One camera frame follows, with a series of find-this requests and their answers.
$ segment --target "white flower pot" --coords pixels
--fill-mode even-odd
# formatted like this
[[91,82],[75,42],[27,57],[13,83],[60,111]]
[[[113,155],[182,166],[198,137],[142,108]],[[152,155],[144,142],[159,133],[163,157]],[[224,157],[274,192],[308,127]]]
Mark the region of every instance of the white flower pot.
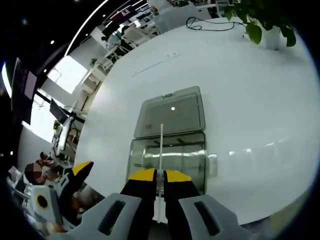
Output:
[[280,44],[280,28],[273,26],[269,31],[263,29],[262,38],[267,49],[278,50]]

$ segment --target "round white table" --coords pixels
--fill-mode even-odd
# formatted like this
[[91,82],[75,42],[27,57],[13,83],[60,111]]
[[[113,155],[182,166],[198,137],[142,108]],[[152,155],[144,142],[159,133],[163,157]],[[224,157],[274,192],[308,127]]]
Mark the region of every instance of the round white table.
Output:
[[268,217],[303,194],[319,165],[316,69],[299,37],[291,48],[281,39],[282,47],[273,51],[243,38],[244,31],[241,25],[220,32],[182,26],[117,61],[95,96],[78,143],[75,163],[94,161],[86,183],[105,197],[119,193],[143,101],[199,86],[206,193],[235,212],[239,224]]

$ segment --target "white stick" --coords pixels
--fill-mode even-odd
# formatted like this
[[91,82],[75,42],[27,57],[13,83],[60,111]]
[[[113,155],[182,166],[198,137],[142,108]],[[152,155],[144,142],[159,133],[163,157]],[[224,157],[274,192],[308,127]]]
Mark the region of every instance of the white stick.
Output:
[[159,170],[162,170],[162,145],[164,144],[164,125],[160,125],[160,160],[159,160]]
[[[159,174],[162,174],[162,145],[164,143],[164,125],[160,125],[160,159],[159,159]],[[161,218],[161,184],[159,184],[159,202],[158,202],[158,224],[160,223]]]

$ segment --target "container lid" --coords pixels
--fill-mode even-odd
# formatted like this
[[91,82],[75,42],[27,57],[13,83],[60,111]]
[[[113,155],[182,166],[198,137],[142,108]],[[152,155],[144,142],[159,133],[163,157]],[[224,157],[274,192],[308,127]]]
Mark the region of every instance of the container lid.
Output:
[[134,137],[147,138],[203,130],[206,126],[200,88],[193,86],[142,103]]

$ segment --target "window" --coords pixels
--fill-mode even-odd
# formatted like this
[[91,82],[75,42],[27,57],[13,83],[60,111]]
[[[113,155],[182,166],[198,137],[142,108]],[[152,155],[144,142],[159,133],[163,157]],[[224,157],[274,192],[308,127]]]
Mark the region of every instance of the window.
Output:
[[[51,99],[51,96],[41,89],[38,92]],[[54,99],[60,107],[64,105]],[[34,95],[32,111],[31,111],[31,125],[26,122],[22,122],[23,126],[32,131],[40,138],[51,143],[54,136],[54,122],[56,118],[50,112],[50,103],[43,100],[40,96]]]
[[86,75],[87,69],[70,56],[63,57],[47,75],[49,79],[72,94]]

